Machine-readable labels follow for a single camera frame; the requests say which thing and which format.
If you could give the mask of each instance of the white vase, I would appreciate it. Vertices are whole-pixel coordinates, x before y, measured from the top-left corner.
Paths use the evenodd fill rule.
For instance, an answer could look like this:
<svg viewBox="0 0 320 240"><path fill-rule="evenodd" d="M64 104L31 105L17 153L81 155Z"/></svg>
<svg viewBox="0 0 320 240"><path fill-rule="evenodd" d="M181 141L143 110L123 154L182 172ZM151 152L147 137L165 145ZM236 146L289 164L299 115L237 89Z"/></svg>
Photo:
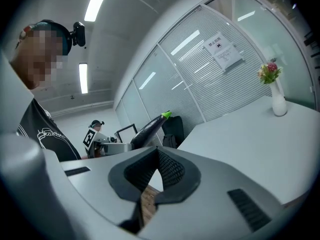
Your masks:
<svg viewBox="0 0 320 240"><path fill-rule="evenodd" d="M288 111L286 100L280 93L279 87L275 81L270 83L269 86L272 93L273 112L278 117L284 116Z"/></svg>

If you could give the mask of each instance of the white wall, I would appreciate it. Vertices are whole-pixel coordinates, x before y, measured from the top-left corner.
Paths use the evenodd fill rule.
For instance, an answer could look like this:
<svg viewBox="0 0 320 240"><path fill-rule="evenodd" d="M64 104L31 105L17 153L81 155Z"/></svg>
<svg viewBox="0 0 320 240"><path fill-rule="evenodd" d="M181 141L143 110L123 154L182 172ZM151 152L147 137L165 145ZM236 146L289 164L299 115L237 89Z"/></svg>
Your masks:
<svg viewBox="0 0 320 240"><path fill-rule="evenodd" d="M101 133L106 136L114 137L114 133L121 129L116 112L111 108L96 108L70 113L54 117L53 120L81 157L87 155L82 141L93 120L104 121Z"/></svg>
<svg viewBox="0 0 320 240"><path fill-rule="evenodd" d="M119 85L113 87L116 89L113 99L113 108L116 108L118 106L118 103L125 93L130 80L138 71L139 66L147 57L154 45L159 41L159 39L189 10L203 1L204 0L174 0L170 8L168 8L159 17L159 19L154 23L152 28L143 38L125 73L118 75L118 77L120 77L121 79L119 80Z"/></svg>

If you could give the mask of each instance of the white ceiling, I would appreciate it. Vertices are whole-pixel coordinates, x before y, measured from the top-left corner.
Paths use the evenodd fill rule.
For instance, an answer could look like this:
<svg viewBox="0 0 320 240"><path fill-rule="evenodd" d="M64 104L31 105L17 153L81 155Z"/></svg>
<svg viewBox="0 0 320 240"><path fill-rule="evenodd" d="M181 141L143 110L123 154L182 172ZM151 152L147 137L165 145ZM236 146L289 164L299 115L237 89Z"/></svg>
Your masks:
<svg viewBox="0 0 320 240"><path fill-rule="evenodd" d="M86 22L89 1L28 0L15 15L3 40L4 52L11 57L20 31L28 24L50 19L70 31L76 21L85 25L86 49L74 46L63 68L32 91L48 111L111 101L113 76L126 70L144 35L170 5L168 0L104 0L96 21ZM88 63L88 94L81 94L79 63Z"/></svg>

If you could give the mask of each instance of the white desk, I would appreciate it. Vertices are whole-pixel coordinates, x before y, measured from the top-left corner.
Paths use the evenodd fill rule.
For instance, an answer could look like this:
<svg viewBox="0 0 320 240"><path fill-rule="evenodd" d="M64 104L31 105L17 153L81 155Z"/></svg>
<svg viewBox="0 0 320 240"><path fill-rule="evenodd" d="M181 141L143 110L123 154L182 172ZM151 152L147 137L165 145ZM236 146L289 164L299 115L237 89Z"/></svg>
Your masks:
<svg viewBox="0 0 320 240"><path fill-rule="evenodd" d="M308 191L320 161L320 113L287 106L277 117L264 96L197 125L178 149L235 167L286 204Z"/></svg>

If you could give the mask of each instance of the computer monitor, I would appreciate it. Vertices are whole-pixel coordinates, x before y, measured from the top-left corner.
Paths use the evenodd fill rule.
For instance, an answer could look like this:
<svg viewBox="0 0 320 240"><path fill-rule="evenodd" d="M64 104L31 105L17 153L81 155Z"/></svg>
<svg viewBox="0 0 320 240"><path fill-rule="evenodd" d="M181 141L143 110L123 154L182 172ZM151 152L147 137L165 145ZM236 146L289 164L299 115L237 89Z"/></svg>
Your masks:
<svg viewBox="0 0 320 240"><path fill-rule="evenodd" d="M137 133L138 133L137 128L133 123L125 128L117 130L114 135L117 139L120 140L121 143L130 143Z"/></svg>

